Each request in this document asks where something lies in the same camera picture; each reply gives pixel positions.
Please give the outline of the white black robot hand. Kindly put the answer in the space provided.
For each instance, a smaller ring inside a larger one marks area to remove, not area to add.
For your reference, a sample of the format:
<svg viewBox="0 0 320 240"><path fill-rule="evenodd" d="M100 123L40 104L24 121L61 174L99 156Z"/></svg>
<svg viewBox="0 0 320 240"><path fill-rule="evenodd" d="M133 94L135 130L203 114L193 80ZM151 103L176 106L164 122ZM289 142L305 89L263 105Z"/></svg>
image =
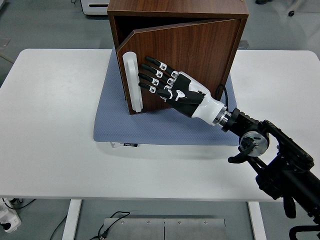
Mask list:
<svg viewBox="0 0 320 240"><path fill-rule="evenodd" d="M183 71L176 71L169 65L147 56L146 60L156 68L142 63L142 69L153 75L138 73L138 77L151 85L139 82L138 85L158 95L168 105L189 118L199 118L210 125L222 125L228 107L212 98L211 92L197 80Z"/></svg>

